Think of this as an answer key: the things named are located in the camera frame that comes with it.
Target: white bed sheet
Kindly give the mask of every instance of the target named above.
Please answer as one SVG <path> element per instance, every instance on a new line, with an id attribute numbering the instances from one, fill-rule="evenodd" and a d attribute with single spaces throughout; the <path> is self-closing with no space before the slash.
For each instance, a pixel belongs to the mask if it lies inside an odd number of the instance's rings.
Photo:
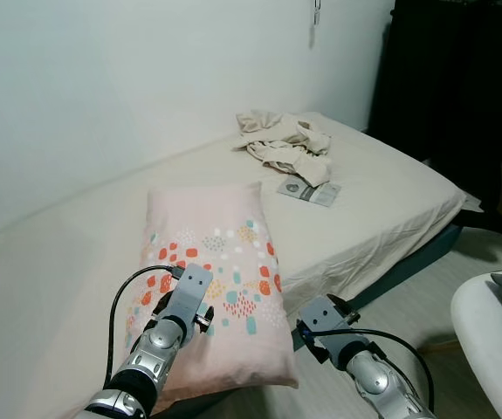
<path id="1" fill-rule="evenodd" d="M 0 232 L 0 418 L 55 418 L 99 389 L 113 296 L 139 265 L 154 186 L 263 183 L 289 313 L 314 295 L 351 298 L 434 237 L 464 194 L 423 164 L 317 113 L 334 136 L 332 208 L 276 193 L 285 175 L 233 138 L 91 189 Z M 125 293 L 115 337 L 125 335 Z M 122 356 L 115 353 L 115 367 Z"/>

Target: crumpled cloth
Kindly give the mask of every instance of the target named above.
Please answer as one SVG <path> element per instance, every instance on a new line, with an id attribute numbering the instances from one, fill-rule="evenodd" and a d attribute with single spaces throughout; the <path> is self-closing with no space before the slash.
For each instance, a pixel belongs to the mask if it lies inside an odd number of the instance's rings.
<path id="1" fill-rule="evenodd" d="M 330 136 L 313 122 L 290 113 L 256 110 L 236 118 L 241 137 L 234 150 L 245 148 L 263 164 L 300 175 L 313 187 L 330 180 Z"/>

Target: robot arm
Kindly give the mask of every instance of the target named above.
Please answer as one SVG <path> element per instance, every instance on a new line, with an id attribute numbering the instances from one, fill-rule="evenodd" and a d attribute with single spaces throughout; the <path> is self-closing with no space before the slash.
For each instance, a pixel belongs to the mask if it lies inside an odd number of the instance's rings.
<path id="1" fill-rule="evenodd" d="M 174 277 L 175 272 L 182 274 L 167 306 L 148 322 L 130 356 L 76 419 L 148 418 L 178 350 L 192 339 L 195 323 L 201 331 L 210 325 L 213 309 L 205 317 L 196 311 L 212 280 L 211 272 L 196 264 L 175 269 Z"/>
<path id="2" fill-rule="evenodd" d="M 350 374 L 360 396 L 382 419 L 436 419 L 398 371 L 384 361 L 382 350 L 364 335 L 322 336 L 318 340 L 323 347 L 314 345 L 311 333 L 351 330 L 350 324 L 359 319 L 346 301 L 332 295 L 328 298 L 318 297 L 299 312 L 299 334 L 317 360 L 330 359 L 336 368 Z"/>

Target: pink pillowcase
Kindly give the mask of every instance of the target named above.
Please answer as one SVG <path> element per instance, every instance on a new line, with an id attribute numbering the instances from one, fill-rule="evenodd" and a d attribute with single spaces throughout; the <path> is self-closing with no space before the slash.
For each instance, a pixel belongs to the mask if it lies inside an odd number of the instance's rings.
<path id="1" fill-rule="evenodd" d="M 214 274 L 199 313 L 214 306 L 175 360 L 155 412 L 173 402 L 232 388 L 297 387 L 292 338 L 283 308 L 278 261 L 260 203 L 260 183 L 159 189 L 148 194 L 141 265 L 196 263 Z M 162 295 L 166 272 L 138 283 L 128 308 L 127 349 Z"/>

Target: black cabinet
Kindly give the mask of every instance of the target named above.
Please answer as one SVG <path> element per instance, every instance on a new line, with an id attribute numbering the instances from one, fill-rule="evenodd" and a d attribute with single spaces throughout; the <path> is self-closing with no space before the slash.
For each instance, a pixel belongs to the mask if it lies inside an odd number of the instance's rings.
<path id="1" fill-rule="evenodd" d="M 396 0 L 368 133 L 497 199 L 502 2 Z"/>

